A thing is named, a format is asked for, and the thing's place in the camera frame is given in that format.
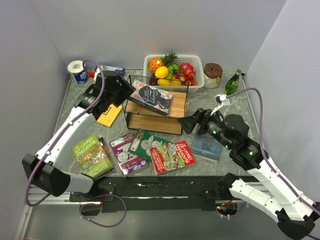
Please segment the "Little Women floral book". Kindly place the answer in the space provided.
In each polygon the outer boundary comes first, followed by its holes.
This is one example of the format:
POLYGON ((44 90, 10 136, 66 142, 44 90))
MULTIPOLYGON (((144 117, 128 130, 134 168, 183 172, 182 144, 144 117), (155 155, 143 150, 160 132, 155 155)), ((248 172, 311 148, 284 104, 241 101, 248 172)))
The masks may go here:
POLYGON ((173 94, 160 88, 149 86, 135 79, 132 82, 135 91, 128 97, 131 102, 156 112, 162 116, 169 114, 173 94))

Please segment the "red 13-Storey Treehouse book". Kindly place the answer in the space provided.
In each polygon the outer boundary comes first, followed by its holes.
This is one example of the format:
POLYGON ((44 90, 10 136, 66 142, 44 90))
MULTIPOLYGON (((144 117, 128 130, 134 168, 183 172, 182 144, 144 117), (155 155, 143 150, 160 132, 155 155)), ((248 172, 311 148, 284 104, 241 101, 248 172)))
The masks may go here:
POLYGON ((196 163, 186 141, 166 143, 150 149, 155 173, 162 175, 196 163))

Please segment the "green back-cover Treehouse book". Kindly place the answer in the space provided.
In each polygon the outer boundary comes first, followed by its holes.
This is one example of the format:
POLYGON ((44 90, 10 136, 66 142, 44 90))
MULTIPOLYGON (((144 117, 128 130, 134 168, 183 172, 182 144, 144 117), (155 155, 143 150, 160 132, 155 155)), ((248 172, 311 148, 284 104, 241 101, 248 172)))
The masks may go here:
POLYGON ((170 141, 139 128, 133 137, 128 151, 143 159, 146 159, 148 162, 151 162, 152 158, 150 149, 169 143, 170 141))

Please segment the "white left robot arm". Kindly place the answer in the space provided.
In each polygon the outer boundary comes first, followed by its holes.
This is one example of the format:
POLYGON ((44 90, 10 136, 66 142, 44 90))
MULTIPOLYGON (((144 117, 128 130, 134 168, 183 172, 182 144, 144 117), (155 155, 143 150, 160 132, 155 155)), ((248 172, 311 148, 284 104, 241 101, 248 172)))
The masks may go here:
POLYGON ((120 106, 135 91, 122 76, 111 71, 98 74, 75 101, 60 129, 35 155, 26 154, 22 166, 28 185, 34 185, 58 197, 64 192, 80 192, 88 201, 95 200, 99 188, 92 177, 63 171, 72 148, 110 105, 120 106))

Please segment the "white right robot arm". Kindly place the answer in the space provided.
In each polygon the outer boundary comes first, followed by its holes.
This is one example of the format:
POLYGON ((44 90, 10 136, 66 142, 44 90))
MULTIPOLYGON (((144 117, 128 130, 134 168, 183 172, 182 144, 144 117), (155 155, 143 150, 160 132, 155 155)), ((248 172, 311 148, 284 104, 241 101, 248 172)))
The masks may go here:
POLYGON ((209 134, 229 150, 229 157, 243 170, 255 177, 268 193, 256 189, 232 173, 218 183, 223 199, 241 199, 271 217, 289 238, 301 240, 311 234, 320 218, 320 205, 303 195, 294 194, 287 186, 288 179, 258 142, 248 136, 249 126, 238 114, 223 116, 220 111, 199 108, 193 115, 181 117, 178 123, 190 134, 199 125, 198 134, 209 134))

